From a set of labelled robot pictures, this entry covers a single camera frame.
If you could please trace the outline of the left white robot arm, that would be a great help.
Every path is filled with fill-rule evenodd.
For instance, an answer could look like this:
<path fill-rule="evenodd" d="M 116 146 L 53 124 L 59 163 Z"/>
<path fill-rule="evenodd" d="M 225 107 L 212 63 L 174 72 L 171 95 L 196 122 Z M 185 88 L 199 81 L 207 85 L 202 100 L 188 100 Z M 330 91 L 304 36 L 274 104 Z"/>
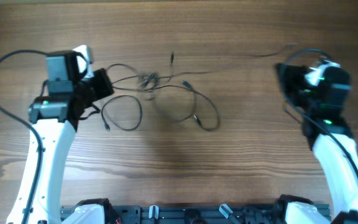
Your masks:
<path fill-rule="evenodd" d="M 7 223 L 61 223 L 63 173 L 87 108 L 113 94 L 106 70 L 92 70 L 87 45 L 47 54 L 48 94 L 29 106 L 30 145 L 21 186 Z"/>

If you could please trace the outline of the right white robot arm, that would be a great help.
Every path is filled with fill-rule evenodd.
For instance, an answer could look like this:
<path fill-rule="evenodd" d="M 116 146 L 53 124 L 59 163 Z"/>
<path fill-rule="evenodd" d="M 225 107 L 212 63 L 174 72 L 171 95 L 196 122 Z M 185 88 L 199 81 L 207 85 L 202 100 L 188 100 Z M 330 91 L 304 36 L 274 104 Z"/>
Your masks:
<path fill-rule="evenodd" d="M 302 131 L 323 168 L 334 205 L 333 223 L 358 223 L 358 155 L 341 113 L 351 76 L 325 61 L 316 68 L 275 65 L 285 101 L 303 118 Z"/>

